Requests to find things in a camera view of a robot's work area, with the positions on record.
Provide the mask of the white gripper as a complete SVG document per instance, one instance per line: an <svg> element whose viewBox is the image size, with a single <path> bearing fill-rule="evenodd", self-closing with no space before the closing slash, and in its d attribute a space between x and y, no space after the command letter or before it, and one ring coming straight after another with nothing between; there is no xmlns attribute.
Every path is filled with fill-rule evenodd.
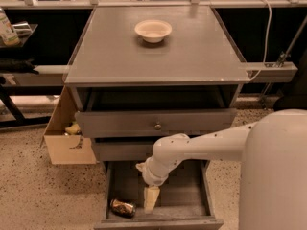
<svg viewBox="0 0 307 230"><path fill-rule="evenodd" d="M145 163L137 163L135 168L142 172L143 179L149 187L144 188L144 211L151 213L159 197L161 186L169 176L169 170L161 162L153 157L148 158Z"/></svg>

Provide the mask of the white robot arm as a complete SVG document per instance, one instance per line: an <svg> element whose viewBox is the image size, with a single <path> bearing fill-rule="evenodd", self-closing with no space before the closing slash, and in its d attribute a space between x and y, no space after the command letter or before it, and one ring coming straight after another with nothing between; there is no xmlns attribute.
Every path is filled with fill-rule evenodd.
<svg viewBox="0 0 307 230"><path fill-rule="evenodd" d="M261 120L191 138L158 139L153 155L136 165L160 187L181 162L241 163L239 230L307 230L307 111L285 109Z"/></svg>

